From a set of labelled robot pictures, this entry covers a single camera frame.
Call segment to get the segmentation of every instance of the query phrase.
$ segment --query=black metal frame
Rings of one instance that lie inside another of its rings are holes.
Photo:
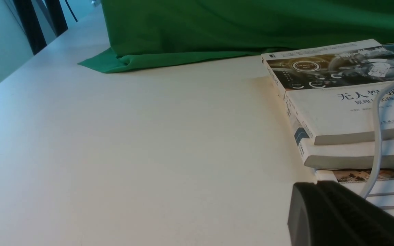
[[[32,1],[34,0],[13,0],[13,4],[30,43],[31,51],[36,55],[47,46],[47,42],[45,41]],[[45,16],[49,14],[52,22],[50,24],[58,37],[68,30],[62,6],[59,0],[45,0],[45,4],[47,5],[47,9],[44,10],[41,8],[41,11],[44,11]]]
[[[47,46],[31,0],[13,0],[33,54]]]

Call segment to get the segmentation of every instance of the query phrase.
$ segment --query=cable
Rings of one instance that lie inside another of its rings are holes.
[[[68,0],[65,0],[66,6],[68,6],[69,11],[72,14],[72,17],[74,17],[75,22],[78,22],[77,17],[75,17],[74,12],[72,12],[71,6],[69,6]]]
[[[366,198],[369,195],[380,173],[381,159],[383,157],[383,137],[382,137],[381,125],[380,125],[380,121],[381,121],[380,102],[381,99],[393,89],[394,89],[394,83],[390,84],[389,86],[381,90],[381,92],[375,97],[373,101],[372,120],[373,120],[373,130],[375,132],[375,155],[373,156],[372,171],[370,172],[370,176],[367,179],[367,182],[360,193],[360,196],[363,198]]]

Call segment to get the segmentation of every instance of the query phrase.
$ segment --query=stack of books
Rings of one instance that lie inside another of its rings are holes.
[[[359,193],[374,156],[372,103],[394,82],[394,53],[370,39],[262,54],[305,166]],[[394,207],[394,90],[381,99],[383,168],[368,201]]]

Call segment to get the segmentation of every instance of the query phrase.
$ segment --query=green cloth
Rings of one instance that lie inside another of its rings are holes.
[[[394,42],[391,0],[103,0],[103,73],[376,39]]]

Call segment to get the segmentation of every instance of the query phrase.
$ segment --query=white table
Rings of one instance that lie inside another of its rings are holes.
[[[314,177],[260,58],[76,64],[106,48],[97,9],[0,84],[0,246],[290,245]]]

